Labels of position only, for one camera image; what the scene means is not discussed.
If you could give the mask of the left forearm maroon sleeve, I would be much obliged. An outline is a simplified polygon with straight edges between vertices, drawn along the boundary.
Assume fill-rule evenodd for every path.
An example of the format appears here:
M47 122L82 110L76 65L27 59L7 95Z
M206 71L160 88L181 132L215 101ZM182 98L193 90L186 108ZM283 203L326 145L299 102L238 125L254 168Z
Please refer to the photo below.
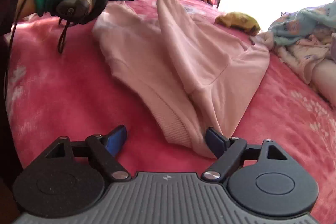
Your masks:
M1 35L10 32L11 26L24 0L1 0ZM37 8L34 0L27 0L23 5L19 19L34 14Z

